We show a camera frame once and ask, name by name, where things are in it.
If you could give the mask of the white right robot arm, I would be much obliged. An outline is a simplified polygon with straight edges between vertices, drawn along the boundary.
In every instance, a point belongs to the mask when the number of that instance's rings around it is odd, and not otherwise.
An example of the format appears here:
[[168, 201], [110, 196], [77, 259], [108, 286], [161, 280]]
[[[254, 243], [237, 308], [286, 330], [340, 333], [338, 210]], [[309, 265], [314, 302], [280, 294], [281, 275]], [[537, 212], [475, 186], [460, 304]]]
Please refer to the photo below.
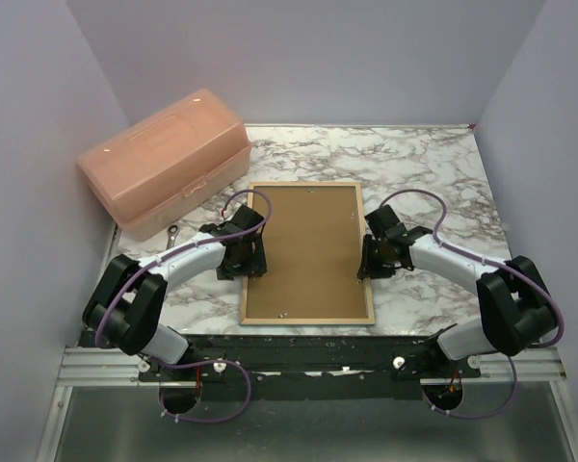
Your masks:
[[530, 259], [480, 257], [442, 241], [427, 227], [408, 229], [388, 205], [366, 215], [365, 221], [370, 232], [362, 241], [358, 279], [390, 278], [397, 270], [425, 270], [478, 298], [478, 319], [435, 335], [435, 346], [423, 356], [430, 374], [446, 376], [460, 359], [471, 355], [515, 356], [560, 326], [553, 300]]

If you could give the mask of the aluminium mounting rail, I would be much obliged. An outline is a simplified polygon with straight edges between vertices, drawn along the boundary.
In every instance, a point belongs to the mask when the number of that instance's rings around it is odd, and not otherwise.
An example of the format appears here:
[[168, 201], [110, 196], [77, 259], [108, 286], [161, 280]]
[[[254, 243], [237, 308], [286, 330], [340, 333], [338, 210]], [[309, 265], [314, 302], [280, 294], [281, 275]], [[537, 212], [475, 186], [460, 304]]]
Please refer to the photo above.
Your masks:
[[[565, 368], [554, 348], [528, 349], [512, 360], [501, 353], [473, 354], [461, 360], [437, 360], [426, 351], [424, 337], [353, 336], [216, 336], [188, 340], [184, 361], [202, 362], [201, 375], [217, 381], [232, 361], [261, 380], [267, 376], [320, 378], [359, 377], [376, 372], [398, 381], [443, 384], [449, 379], [505, 382], [563, 381]], [[86, 338], [82, 346], [65, 351], [59, 378], [77, 383], [187, 383], [191, 372], [161, 369], [154, 360], [128, 356], [119, 349], [98, 349]]]

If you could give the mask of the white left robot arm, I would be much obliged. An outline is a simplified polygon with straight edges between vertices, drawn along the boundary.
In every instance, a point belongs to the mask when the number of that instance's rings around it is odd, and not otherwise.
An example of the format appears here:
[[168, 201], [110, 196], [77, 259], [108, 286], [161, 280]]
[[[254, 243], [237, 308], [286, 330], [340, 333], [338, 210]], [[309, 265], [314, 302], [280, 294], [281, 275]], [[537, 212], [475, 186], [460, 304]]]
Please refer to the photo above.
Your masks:
[[113, 258], [82, 315], [95, 345], [153, 357], [170, 378], [187, 378], [195, 358], [189, 341], [160, 323], [166, 296], [209, 270], [219, 280], [263, 275], [263, 228], [270, 216], [242, 205], [231, 219], [201, 226], [184, 244], [140, 260]]

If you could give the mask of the silver ratchet wrench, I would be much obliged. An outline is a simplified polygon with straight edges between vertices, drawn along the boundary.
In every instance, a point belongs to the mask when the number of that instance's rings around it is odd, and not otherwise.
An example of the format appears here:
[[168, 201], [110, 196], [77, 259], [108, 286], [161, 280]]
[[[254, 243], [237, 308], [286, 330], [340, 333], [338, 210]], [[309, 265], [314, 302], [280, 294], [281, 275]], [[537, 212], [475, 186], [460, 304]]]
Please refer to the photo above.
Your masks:
[[180, 226], [178, 224], [172, 224], [167, 229], [167, 245], [166, 249], [172, 249], [176, 245], [176, 240], [180, 232]]

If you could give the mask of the translucent orange plastic box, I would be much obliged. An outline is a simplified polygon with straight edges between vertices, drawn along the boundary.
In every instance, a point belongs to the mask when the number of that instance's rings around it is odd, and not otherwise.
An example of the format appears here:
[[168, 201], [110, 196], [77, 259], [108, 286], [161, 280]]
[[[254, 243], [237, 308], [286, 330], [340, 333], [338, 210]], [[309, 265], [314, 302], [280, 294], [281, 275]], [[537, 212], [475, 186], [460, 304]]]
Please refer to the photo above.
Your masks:
[[89, 187], [118, 227], [145, 241], [245, 175], [243, 120], [198, 90], [78, 158]]

